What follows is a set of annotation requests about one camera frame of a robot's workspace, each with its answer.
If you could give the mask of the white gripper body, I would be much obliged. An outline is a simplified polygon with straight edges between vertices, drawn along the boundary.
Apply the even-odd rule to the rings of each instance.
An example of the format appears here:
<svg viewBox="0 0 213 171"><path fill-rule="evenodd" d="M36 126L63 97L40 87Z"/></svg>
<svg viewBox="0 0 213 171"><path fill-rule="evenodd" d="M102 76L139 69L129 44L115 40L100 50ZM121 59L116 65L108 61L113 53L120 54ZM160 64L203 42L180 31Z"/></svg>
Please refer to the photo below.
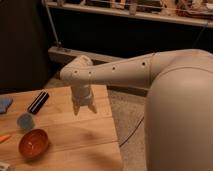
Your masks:
<svg viewBox="0 0 213 171"><path fill-rule="evenodd" d="M72 86L71 91L72 101L75 107L93 105L93 92L90 85Z"/></svg>

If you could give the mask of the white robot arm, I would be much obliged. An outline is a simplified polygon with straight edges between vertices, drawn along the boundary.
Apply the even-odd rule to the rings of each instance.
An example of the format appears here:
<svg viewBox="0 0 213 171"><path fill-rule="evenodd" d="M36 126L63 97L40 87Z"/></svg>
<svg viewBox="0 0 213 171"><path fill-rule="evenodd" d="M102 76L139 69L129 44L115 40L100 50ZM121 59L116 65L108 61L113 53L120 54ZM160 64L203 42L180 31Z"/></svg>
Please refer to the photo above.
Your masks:
<svg viewBox="0 0 213 171"><path fill-rule="evenodd" d="M147 171L213 171L213 53L173 50L101 65L80 55L60 78L77 105L92 99L92 84L147 89Z"/></svg>

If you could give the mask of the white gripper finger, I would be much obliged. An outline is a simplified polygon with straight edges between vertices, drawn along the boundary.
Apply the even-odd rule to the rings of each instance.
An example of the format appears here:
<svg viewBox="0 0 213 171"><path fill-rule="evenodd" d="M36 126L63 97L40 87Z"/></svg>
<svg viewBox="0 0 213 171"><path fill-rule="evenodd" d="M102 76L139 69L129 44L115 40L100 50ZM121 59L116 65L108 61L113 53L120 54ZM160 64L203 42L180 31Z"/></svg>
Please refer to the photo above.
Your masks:
<svg viewBox="0 0 213 171"><path fill-rule="evenodd" d="M74 115L77 116L80 110L80 106L73 106Z"/></svg>
<svg viewBox="0 0 213 171"><path fill-rule="evenodd" d="M88 108L93 112L93 113L97 113L97 109L96 106L94 104L89 104Z"/></svg>

